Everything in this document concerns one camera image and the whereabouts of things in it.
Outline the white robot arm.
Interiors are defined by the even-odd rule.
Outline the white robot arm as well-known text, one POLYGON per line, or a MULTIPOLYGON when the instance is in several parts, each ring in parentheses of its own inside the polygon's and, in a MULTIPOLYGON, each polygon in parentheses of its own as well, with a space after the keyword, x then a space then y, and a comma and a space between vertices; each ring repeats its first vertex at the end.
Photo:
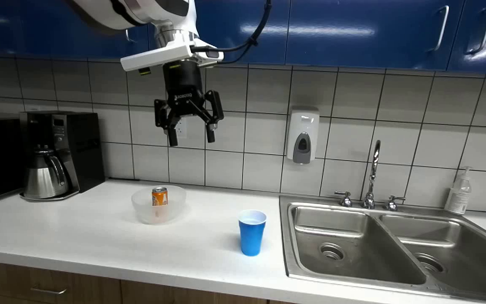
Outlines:
POLYGON ((204 122, 207 142, 215 141, 217 122, 224 119, 219 93, 202 90, 200 68, 217 65, 224 53, 202 41, 195 27, 194 0, 67 0, 89 24, 109 31, 128 31, 140 26, 155 27, 155 48, 124 56, 124 71, 143 71, 160 66, 165 82, 165 100, 155 100, 155 125, 168 146, 177 146, 175 127, 185 115, 204 122))

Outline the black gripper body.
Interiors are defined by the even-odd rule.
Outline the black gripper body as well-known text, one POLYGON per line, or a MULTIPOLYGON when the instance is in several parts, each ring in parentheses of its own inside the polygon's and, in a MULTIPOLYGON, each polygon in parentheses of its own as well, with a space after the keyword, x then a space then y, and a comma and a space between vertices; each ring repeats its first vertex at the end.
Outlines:
POLYGON ((194 61, 173 61, 161 66, 167 102, 165 114, 202 115, 202 82, 194 61))

